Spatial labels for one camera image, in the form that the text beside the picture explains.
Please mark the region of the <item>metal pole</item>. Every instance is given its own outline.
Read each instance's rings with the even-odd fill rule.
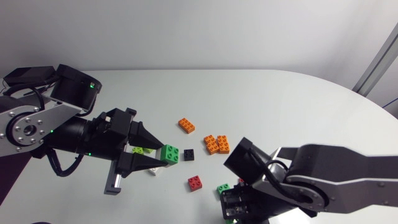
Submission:
[[[353,91],[367,96],[375,84],[384,75],[390,65],[398,56],[398,24],[383,44],[362,77],[355,84]]]

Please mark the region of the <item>cable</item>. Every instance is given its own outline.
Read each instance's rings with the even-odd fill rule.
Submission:
[[[5,84],[4,84],[4,79],[2,80],[2,86],[3,86],[3,89],[0,91],[0,93],[2,93],[7,87],[5,86]]]
[[[36,88],[32,87],[30,88],[37,96],[37,99],[39,100],[40,103],[40,111],[44,110],[44,99],[41,93],[39,93],[39,91],[36,90]]]
[[[386,106],[390,105],[391,103],[395,102],[396,100],[398,100],[398,98],[394,99],[393,101],[391,101],[390,103],[386,104],[386,105],[383,106],[382,108],[385,108]]]
[[[4,96],[11,96],[13,93],[19,91],[19,90],[24,90],[27,88],[32,88],[32,87],[38,87],[42,85],[48,85],[52,84],[60,79],[60,76],[56,75],[52,78],[49,78],[45,80],[44,82],[37,82],[37,83],[25,83],[25,84],[18,84],[10,87],[7,91],[3,93]]]
[[[275,164],[275,163],[281,165],[286,171],[289,169],[282,161],[278,161],[278,160],[268,161],[268,162],[266,162],[266,166],[268,167],[269,165]]]
[[[51,168],[54,170],[55,174],[59,177],[67,177],[76,170],[79,166],[81,159],[83,158],[83,154],[79,154],[78,157],[75,158],[73,164],[67,168],[66,170],[62,170],[60,161],[58,160],[57,153],[54,149],[50,148],[46,151],[46,155],[50,161]]]
[[[249,152],[251,153],[251,155],[256,159],[256,161],[258,163],[260,163],[260,165],[262,165],[264,167],[264,173],[267,177],[268,182],[271,184],[271,186],[273,186],[273,188],[275,188],[280,194],[282,194],[283,196],[293,199],[297,202],[304,202],[304,198],[298,196],[295,197],[293,196],[290,192],[286,191],[282,185],[280,184],[280,182],[275,178],[275,176],[273,175],[273,173],[268,169],[268,166],[273,164],[273,163],[278,163],[278,164],[283,164],[283,162],[281,161],[277,161],[277,160],[271,160],[271,161],[267,161],[264,162],[258,155],[256,152],[254,152],[251,148],[249,149]],[[284,167],[284,169],[287,170],[287,166],[285,164],[282,165]]]
[[[89,115],[89,114],[93,111],[94,104],[95,104],[95,101],[96,101],[96,100],[97,100],[97,97],[94,98],[94,102],[93,102],[91,108],[90,108],[86,113],[76,114],[75,116],[82,117],[82,116],[87,116],[87,115]]]

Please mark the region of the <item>black lego brick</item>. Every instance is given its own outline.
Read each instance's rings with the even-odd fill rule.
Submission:
[[[193,149],[184,149],[184,161],[194,161]]]

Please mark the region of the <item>green lego brick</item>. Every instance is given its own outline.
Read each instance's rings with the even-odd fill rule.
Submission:
[[[217,187],[217,191],[218,191],[218,193],[221,195],[221,193],[224,191],[224,190],[228,190],[229,189],[229,185],[228,184],[223,184],[223,185],[220,185],[220,186],[218,186]]]
[[[144,151],[142,150],[141,147],[134,147],[132,149],[132,153],[144,154]]]
[[[144,152],[146,153],[151,153],[153,152],[155,149],[147,149],[147,148],[142,148],[144,150]]]
[[[160,160],[170,165],[178,163],[178,149],[171,145],[164,145],[161,149]]]
[[[234,224],[237,223],[239,220],[225,220],[225,224]]]

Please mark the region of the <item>white wall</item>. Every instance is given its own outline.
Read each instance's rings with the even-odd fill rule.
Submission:
[[[271,68],[352,88],[398,22],[397,8],[396,0],[5,1],[0,74],[59,63]]]

